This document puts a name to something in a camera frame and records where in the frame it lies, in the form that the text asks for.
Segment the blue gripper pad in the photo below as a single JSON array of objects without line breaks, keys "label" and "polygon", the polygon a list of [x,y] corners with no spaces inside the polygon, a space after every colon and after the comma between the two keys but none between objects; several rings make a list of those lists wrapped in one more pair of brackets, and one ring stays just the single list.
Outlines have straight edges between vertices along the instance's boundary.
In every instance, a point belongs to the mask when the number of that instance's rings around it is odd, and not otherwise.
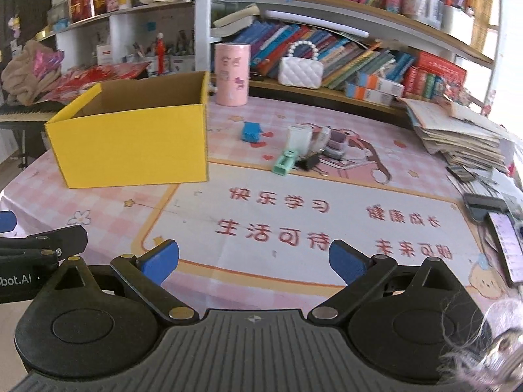
[{"label": "blue gripper pad", "polygon": [[367,272],[372,259],[344,241],[334,240],[329,248],[329,263],[336,274],[349,285]]},{"label": "blue gripper pad", "polygon": [[166,240],[137,259],[140,271],[160,285],[169,277],[180,259],[180,248],[174,240]]},{"label": "blue gripper pad", "polygon": [[0,233],[13,231],[16,227],[16,215],[10,210],[0,211]]}]

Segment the blue cube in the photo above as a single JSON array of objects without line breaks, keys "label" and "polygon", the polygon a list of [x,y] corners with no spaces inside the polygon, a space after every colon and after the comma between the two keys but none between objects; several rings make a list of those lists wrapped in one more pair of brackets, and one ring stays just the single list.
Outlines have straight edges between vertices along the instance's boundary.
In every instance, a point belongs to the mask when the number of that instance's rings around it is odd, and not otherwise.
[{"label": "blue cube", "polygon": [[260,127],[260,124],[258,124],[257,122],[245,121],[243,123],[243,129],[242,129],[242,141],[246,141],[249,143],[259,142],[260,133],[263,132],[261,129],[262,129],[262,127]]}]

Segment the textured rubber pad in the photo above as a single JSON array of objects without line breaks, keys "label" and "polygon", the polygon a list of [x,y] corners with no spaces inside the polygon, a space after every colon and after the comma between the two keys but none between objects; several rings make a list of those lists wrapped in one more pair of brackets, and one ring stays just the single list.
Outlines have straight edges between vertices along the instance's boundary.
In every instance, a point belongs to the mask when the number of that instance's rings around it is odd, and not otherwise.
[{"label": "textured rubber pad", "polygon": [[210,310],[169,328],[158,347],[125,372],[89,381],[31,373],[16,392],[470,392],[457,383],[422,386],[388,378],[360,361],[335,328],[299,310]]}]

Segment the pink cylindrical container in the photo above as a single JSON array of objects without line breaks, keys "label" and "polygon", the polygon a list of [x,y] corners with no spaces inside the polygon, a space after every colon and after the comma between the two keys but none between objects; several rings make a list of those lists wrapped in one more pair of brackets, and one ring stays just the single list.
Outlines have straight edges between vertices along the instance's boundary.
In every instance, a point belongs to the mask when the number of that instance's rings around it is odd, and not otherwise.
[{"label": "pink cylindrical container", "polygon": [[249,96],[250,44],[220,43],[214,47],[216,103],[242,106]]}]

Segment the yellow cardboard box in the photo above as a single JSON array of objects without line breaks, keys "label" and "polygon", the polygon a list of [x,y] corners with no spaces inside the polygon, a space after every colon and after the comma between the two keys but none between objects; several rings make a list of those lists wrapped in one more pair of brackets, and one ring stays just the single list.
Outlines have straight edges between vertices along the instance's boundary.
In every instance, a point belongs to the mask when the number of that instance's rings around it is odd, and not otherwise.
[{"label": "yellow cardboard box", "polygon": [[96,84],[45,125],[69,188],[207,181],[207,72]]}]

